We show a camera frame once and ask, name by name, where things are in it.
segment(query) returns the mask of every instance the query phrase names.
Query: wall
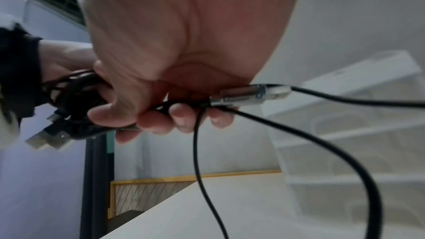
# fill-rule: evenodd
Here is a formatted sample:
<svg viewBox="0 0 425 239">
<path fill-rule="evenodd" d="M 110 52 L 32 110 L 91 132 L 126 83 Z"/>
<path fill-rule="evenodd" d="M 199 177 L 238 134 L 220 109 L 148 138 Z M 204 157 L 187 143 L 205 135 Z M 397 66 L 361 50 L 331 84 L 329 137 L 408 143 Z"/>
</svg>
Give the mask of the wall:
<svg viewBox="0 0 425 239">
<path fill-rule="evenodd" d="M 424 14 L 423 0 L 298 0 L 284 38 L 255 82 L 300 84 L 391 49 L 408 50 L 424 68 Z M 258 107 L 243 110 L 261 114 Z M 203 173 L 278 166 L 266 130 L 244 119 L 223 131 L 205 124 L 199 145 Z M 123 170 L 134 177 L 193 174 L 192 135 L 145 135 L 141 151 L 127 167 L 116 167 L 117 178 Z"/>
<path fill-rule="evenodd" d="M 84 28 L 33 0 L 1 0 L 0 12 L 45 39 L 89 42 Z M 49 124 L 53 108 L 22 122 L 17 143 L 0 152 L 0 238 L 79 237 L 85 142 L 62 151 L 34 151 L 24 140 Z"/>
</svg>

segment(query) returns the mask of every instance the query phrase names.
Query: black cable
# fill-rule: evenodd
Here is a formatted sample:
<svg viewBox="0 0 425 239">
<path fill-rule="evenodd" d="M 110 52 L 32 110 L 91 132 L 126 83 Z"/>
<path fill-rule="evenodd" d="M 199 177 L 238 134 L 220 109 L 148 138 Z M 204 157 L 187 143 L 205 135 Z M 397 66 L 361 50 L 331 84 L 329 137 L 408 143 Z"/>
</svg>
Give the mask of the black cable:
<svg viewBox="0 0 425 239">
<path fill-rule="evenodd" d="M 345 103 L 345 104 L 355 104 L 371 107 L 399 107 L 399 108 L 425 108 L 424 101 L 400 101 L 400 100 L 366 100 L 366 99 L 354 99 L 344 96 L 335 96 L 327 93 L 321 93 L 318 91 L 304 89 L 296 86 L 291 86 L 291 89 L 294 92 L 304 93 L 311 96 L 320 97 L 323 99 Z"/>
<path fill-rule="evenodd" d="M 309 140 L 327 150 L 332 152 L 333 154 L 339 156 L 341 159 L 343 159 L 347 164 L 349 164 L 353 170 L 359 175 L 360 179 L 362 180 L 364 187 L 366 189 L 368 201 L 369 201 L 369 213 L 368 213 L 368 221 L 367 221 L 367 228 L 366 228 L 366 235 L 365 239 L 379 239 L 381 237 L 382 232 L 382 224 L 383 224 L 383 207 L 382 207 L 382 200 L 381 196 L 379 194 L 378 186 L 376 185 L 375 181 L 373 180 L 372 176 L 368 173 L 368 171 L 351 155 L 345 153 L 337 146 L 322 140 L 318 137 L 315 137 L 314 135 L 311 135 L 309 133 L 303 132 L 301 130 L 297 130 L 295 128 L 278 124 L 266 119 L 259 118 L 254 115 L 250 115 L 244 112 L 240 112 L 235 109 L 227 108 L 227 107 L 220 107 L 222 111 L 229 112 L 232 114 L 236 114 L 239 116 L 242 116 L 244 118 L 256 121 L 258 123 L 265 124 L 269 127 L 278 129 L 280 131 L 288 132 L 293 135 L 296 135 L 298 137 L 304 138 L 306 140 Z M 199 183 L 199 187 L 201 189 L 202 195 L 205 198 L 205 201 L 207 202 L 209 208 L 211 209 L 214 217 L 216 218 L 221 231 L 223 232 L 224 238 L 227 239 L 227 231 L 226 228 L 223 225 L 223 222 L 221 221 L 220 216 L 218 215 L 216 209 L 214 208 L 214 205 L 212 204 L 210 198 L 208 197 L 208 194 L 205 190 L 204 184 L 202 183 L 201 173 L 199 171 L 199 164 L 198 164 L 198 157 L 197 157 L 197 141 L 198 141 L 198 132 L 199 132 L 199 126 L 201 124 L 201 120 L 203 117 L 203 114 L 205 113 L 206 108 L 201 109 L 197 120 L 195 124 L 194 134 L 193 134 L 193 164 L 195 167 L 195 175 Z"/>
<path fill-rule="evenodd" d="M 211 202 L 211 199 L 209 198 L 207 191 L 205 190 L 204 183 L 202 182 L 201 178 L 201 172 L 199 170 L 199 163 L 198 163 L 198 132 L 199 132 L 199 126 L 201 125 L 202 118 L 206 112 L 207 108 L 201 108 L 198 114 L 198 117 L 196 118 L 195 123 L 195 129 L 193 133 L 193 166 L 195 167 L 195 176 L 196 180 L 198 181 L 199 188 L 201 189 L 202 196 L 204 197 L 205 201 L 207 202 L 209 209 L 211 210 L 212 214 L 217 220 L 218 225 L 220 226 L 221 232 L 223 233 L 224 239 L 229 239 L 229 235 L 227 234 L 226 227 L 223 224 L 223 221 L 220 218 L 220 215 L 218 214 L 216 208 L 214 207 L 213 203 Z"/>
</svg>

